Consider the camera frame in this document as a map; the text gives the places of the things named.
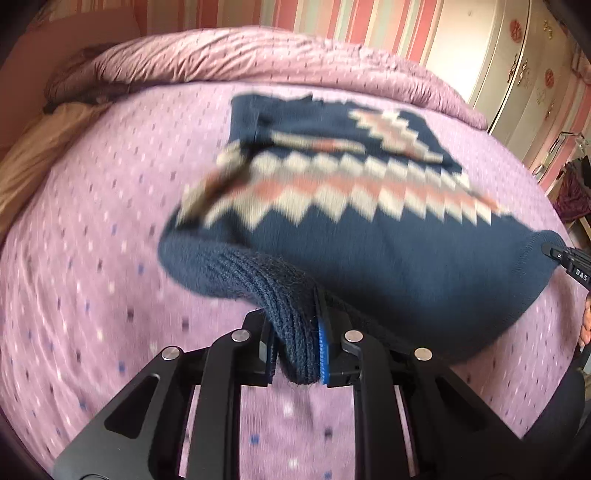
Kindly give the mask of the right hand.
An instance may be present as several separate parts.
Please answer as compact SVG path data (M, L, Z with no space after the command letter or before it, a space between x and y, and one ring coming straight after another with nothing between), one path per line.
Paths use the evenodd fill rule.
M591 296L588 295L585 301L582 326L579 336L579 347L583 349L591 341Z

